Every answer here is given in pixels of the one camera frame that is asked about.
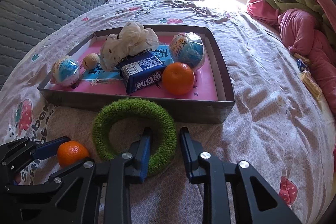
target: orange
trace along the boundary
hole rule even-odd
[[[87,149],[76,141],[62,143],[57,150],[57,160],[62,168],[89,156]]]
[[[176,62],[169,64],[162,74],[162,84],[165,89],[174,95],[188,93],[194,85],[195,75],[186,64]]]

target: bed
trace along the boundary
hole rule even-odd
[[[278,32],[245,10],[235,0],[109,0],[78,16],[38,43],[4,84],[0,143],[67,135],[99,161],[91,138],[96,113],[47,104],[37,90],[53,62],[93,31],[122,27],[130,20],[205,26],[226,61],[236,104],[223,124],[176,127],[188,126],[192,138],[222,160],[251,162],[276,192],[288,193],[289,199],[283,198],[302,223],[317,222],[334,196],[335,120],[325,99],[316,102],[300,81]],[[27,110],[31,121],[22,118]],[[146,125],[151,123],[122,120],[112,127],[110,141],[125,150]],[[21,172],[21,183],[41,184],[57,170],[55,157],[33,162]],[[189,184],[179,149],[165,171],[131,187],[132,223],[201,223],[202,208],[202,188]]]

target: tray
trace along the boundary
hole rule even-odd
[[[190,93],[183,96],[171,95],[158,82],[126,95],[119,71],[115,69],[112,72],[104,72],[100,65],[91,71],[85,71],[81,66],[81,81],[67,88],[51,84],[49,73],[38,86],[38,90],[49,103],[55,105],[100,111],[103,106],[113,101],[138,97],[163,106],[179,122],[222,123],[235,104],[235,97],[225,61],[211,31],[205,27],[186,25],[146,25],[145,28],[152,28],[158,35],[160,46],[153,53],[162,61],[169,58],[168,45],[174,35],[194,32],[202,38],[206,48],[206,61],[195,73],[195,84]],[[68,55],[81,64],[88,53],[99,53],[109,34],[118,34],[121,29],[94,32]]]

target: pink paper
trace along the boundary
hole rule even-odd
[[[173,36],[160,36],[160,44],[161,45],[169,45],[172,41]],[[80,58],[78,58],[78,62],[82,64],[84,57],[89,53],[97,53],[99,54],[100,48],[105,40],[99,40],[92,44],[84,54]],[[159,59],[161,59],[161,54],[155,53]],[[84,73],[84,68],[81,65],[80,73]],[[119,73],[112,72],[114,78],[105,78],[101,77],[103,70],[97,70],[97,68],[90,71],[90,78],[86,80],[81,80],[79,85],[76,88],[71,87],[62,87],[55,85],[51,89],[53,90],[66,90],[70,92],[84,92],[84,93],[96,93],[96,94],[108,94],[108,95],[126,95],[126,89],[122,79],[118,76]],[[133,92],[128,95],[139,96],[139,97],[152,97],[152,98],[175,98],[175,99],[189,99],[189,100],[207,100],[207,101],[218,101],[216,85],[213,78],[213,73],[211,69],[211,65],[209,62],[208,55],[206,54],[206,59],[203,67],[195,73],[195,83],[194,88],[187,94],[176,96],[168,93],[161,82],[157,82],[151,86]]]

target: plastic ball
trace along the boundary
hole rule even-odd
[[[83,68],[92,70],[94,69],[99,63],[99,56],[98,54],[88,54],[83,59]]]
[[[187,64],[193,71],[199,70],[205,62],[205,49],[201,38],[193,33],[180,33],[174,36],[169,45],[174,62]]]
[[[52,84],[70,86],[79,79],[79,63],[70,56],[57,60],[51,68]]]

